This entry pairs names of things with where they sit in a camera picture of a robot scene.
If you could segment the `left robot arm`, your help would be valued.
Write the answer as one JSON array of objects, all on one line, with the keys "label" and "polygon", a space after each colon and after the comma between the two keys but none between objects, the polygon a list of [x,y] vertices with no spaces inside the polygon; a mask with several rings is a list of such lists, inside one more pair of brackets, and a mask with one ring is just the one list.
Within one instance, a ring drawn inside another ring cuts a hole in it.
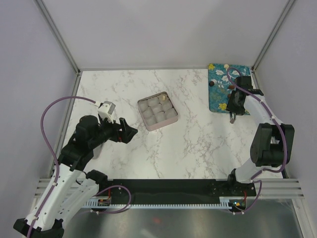
[{"label": "left robot arm", "polygon": [[124,118],[115,123],[101,117],[81,117],[59,155],[56,171],[39,204],[26,218],[16,220],[13,228],[28,238],[62,237],[69,221],[91,197],[107,193],[107,176],[92,170],[80,187],[70,197],[66,196],[94,157],[94,150],[108,140],[127,144],[137,132]]}]

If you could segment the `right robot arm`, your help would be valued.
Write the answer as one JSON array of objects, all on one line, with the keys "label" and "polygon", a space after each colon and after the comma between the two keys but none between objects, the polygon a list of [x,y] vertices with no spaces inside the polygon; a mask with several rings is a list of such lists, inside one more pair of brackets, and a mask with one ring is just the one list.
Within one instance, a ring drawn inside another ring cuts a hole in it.
[{"label": "right robot arm", "polygon": [[234,79],[235,89],[229,97],[226,110],[230,123],[237,116],[249,113],[258,128],[250,148],[250,158],[228,176],[226,189],[231,195],[239,195],[262,172],[279,173],[289,163],[295,129],[278,119],[266,103],[263,92],[252,86],[250,76]]}]

